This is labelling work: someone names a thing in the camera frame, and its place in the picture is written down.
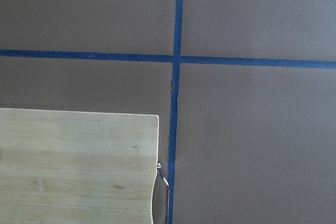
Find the wooden cutting board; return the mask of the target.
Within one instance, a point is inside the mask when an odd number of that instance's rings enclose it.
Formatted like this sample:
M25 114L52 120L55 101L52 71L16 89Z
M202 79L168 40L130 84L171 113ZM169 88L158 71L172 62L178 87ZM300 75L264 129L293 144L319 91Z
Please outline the wooden cutting board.
M1 109L1 223L152 223L159 117Z

